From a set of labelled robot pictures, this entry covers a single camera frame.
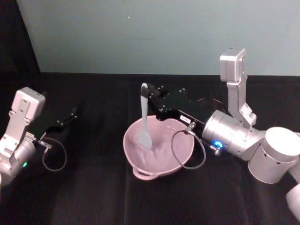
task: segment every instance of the spatula head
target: spatula head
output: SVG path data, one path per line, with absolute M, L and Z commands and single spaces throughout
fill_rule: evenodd
M 140 145 L 144 146 L 147 149 L 152 148 L 152 140 L 147 131 L 140 131 L 138 136 L 137 136 L 137 141 Z

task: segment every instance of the black table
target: black table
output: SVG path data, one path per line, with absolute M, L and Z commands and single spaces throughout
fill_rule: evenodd
M 8 123 L 15 91 L 24 86 L 47 91 L 42 115 L 30 132 L 65 117 L 74 105 L 79 119 L 57 135 L 68 152 L 66 168 L 45 170 L 42 150 L 4 187 L 0 224 L 30 225 L 221 225 L 299 224 L 285 194 L 296 185 L 287 174 L 276 185 L 257 181 L 247 163 L 208 152 L 195 171 L 180 171 L 153 181 L 134 177 L 123 152 L 122 138 L 141 117 L 142 82 L 185 87 L 193 99 L 216 98 L 227 104 L 226 84 L 219 76 L 1 74 L 0 131 Z M 300 131 L 300 79 L 249 76 L 247 103 L 257 115 L 257 129 L 283 126 Z M 201 161 L 196 147 L 188 165 Z

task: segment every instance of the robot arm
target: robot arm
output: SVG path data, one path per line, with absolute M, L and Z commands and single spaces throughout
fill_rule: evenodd
M 36 138 L 27 130 L 41 114 L 44 104 L 45 97 L 28 87 L 16 92 L 9 111 L 10 120 L 0 140 L 0 187 L 8 185 L 16 177 L 35 153 L 38 144 L 46 150 L 51 149 L 51 145 L 42 141 L 47 133 L 60 132 L 77 119 L 75 108 L 67 118 L 57 121 L 57 124 L 48 127 L 41 137 Z
M 158 120 L 177 119 L 200 133 L 202 141 L 219 155 L 222 150 L 248 161 L 251 174 L 261 182 L 274 184 L 290 172 L 300 179 L 300 137 L 283 128 L 271 127 L 266 131 L 254 129 L 256 115 L 246 103 L 245 49 L 228 49 L 220 57 L 221 80 L 227 82 L 229 112 L 209 112 L 195 106 L 185 96 L 186 90 L 164 93 L 161 88 L 142 90 L 149 98 L 149 106 Z M 286 196 L 289 207 L 300 221 L 300 185 Z

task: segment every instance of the blue led light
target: blue led light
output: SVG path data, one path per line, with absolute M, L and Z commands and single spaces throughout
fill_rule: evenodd
M 219 141 L 214 141 L 213 145 L 217 148 L 223 148 L 223 144 Z

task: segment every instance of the light blue wall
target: light blue wall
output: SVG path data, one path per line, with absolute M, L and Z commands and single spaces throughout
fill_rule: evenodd
M 300 75 L 299 0 L 18 0 L 43 72 Z

